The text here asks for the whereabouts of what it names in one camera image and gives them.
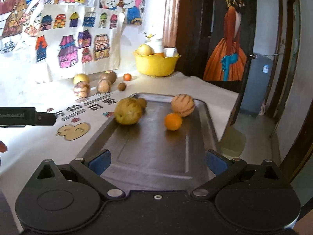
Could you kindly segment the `person's left hand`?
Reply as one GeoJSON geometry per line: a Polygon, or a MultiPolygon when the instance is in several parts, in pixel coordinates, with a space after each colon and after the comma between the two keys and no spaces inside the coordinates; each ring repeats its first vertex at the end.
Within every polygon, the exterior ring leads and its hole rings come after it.
{"type": "Polygon", "coordinates": [[[5,153],[6,151],[7,151],[7,146],[2,141],[0,141],[0,152],[5,153]]]}

